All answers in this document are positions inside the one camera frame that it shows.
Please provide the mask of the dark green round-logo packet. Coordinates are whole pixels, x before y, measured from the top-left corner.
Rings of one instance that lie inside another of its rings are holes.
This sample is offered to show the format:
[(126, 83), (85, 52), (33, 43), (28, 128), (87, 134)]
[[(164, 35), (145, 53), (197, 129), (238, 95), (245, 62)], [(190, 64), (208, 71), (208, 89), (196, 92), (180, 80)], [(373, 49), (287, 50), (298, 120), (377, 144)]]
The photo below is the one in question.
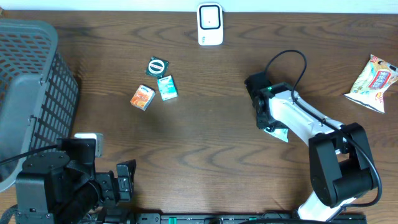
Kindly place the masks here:
[(169, 67), (169, 62), (161, 58), (151, 57), (146, 67), (146, 75), (157, 79), (163, 78)]

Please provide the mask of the orange tissue pack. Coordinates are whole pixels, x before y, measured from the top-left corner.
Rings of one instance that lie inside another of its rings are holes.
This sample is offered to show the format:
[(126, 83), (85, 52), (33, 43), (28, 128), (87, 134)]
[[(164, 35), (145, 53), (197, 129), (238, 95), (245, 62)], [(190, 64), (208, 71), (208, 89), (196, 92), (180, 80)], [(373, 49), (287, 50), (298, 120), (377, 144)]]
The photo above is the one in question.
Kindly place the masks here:
[(154, 97), (155, 91), (153, 89), (145, 85), (139, 85), (134, 96), (130, 100), (130, 104), (145, 111)]

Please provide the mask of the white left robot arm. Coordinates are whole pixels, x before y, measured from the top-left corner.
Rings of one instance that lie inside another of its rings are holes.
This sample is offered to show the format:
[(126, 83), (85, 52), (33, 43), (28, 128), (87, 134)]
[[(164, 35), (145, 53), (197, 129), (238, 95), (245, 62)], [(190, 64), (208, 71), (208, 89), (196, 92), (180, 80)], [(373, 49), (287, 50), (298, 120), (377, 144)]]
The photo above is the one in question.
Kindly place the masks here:
[(15, 181), (17, 203), (1, 223), (135, 223), (119, 207), (133, 198), (135, 160), (97, 172), (95, 139), (58, 139), (19, 157), (25, 161)]

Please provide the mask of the teal wet wipes pack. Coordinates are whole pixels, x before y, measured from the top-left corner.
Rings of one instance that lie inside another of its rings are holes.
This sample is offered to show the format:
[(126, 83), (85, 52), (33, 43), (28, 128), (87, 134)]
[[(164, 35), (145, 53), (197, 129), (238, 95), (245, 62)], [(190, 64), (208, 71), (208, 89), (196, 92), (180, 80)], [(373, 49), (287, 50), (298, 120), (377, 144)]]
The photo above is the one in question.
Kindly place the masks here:
[(267, 129), (264, 129), (264, 132), (267, 134), (270, 134), (271, 136), (273, 136), (277, 139), (282, 140), (283, 142), (289, 141), (289, 139), (288, 139), (289, 130), (288, 129), (277, 128), (277, 129), (271, 131), (269, 128), (267, 128)]

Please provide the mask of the small teal tissue pack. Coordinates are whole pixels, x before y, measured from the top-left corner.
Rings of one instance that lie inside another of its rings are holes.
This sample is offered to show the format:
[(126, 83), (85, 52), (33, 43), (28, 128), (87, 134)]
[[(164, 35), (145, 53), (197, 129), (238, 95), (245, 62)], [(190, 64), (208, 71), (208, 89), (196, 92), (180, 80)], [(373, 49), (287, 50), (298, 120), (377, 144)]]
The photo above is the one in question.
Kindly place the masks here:
[(163, 101), (178, 97), (177, 89), (171, 75), (158, 79), (157, 85)]

